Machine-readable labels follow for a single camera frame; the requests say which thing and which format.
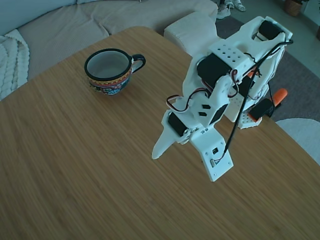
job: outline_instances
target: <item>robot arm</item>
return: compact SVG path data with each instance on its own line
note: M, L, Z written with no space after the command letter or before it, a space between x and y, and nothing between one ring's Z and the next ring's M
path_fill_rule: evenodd
M268 82L284 53L284 45L274 48L291 37L292 33L273 19L256 17L234 35L212 44L206 55L195 56L182 85L183 96L175 96L173 104L167 99L170 110L162 118L164 129L152 158L159 158L174 142L190 141L199 151L211 181L228 171L233 162L215 123L223 114L232 122L241 114L243 122L249 122L248 109L267 93ZM255 76L249 75L260 60L262 75L254 81ZM244 111L240 112L243 101Z

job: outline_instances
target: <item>beige sofa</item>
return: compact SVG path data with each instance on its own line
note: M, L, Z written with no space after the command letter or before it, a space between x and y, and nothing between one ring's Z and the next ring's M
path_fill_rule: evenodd
M28 79L109 35L133 26L162 34L195 11L216 16L211 0L0 1L0 35L18 28L30 49Z

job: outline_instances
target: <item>colorful ceramic mug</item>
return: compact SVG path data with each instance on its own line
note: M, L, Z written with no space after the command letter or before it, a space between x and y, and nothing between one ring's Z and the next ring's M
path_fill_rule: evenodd
M107 95L119 93L130 81L131 75L146 64L141 54L133 56L116 48L107 48L92 54L84 64L89 84Z

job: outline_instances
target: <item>person's feet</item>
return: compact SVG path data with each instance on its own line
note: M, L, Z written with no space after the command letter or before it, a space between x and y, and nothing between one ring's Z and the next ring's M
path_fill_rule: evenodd
M246 11L246 8L242 4L241 0L232 0L232 3L234 4L235 8L238 9L240 12Z
M220 4L216 18L221 20L226 17L229 17L230 15L231 15L230 8L227 7L225 4Z
M230 9L234 9L234 8L235 8L235 5L234 5L234 3L232 2L232 0L225 0L225 1L224 1L224 4L225 4L228 8L230 8Z

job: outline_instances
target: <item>orange handle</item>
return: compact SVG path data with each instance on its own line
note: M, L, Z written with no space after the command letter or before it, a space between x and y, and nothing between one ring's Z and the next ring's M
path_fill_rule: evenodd
M274 102L274 106L278 106L283 99L286 98L286 96L288 95L288 91L285 88L280 88L274 95L273 95L273 102Z

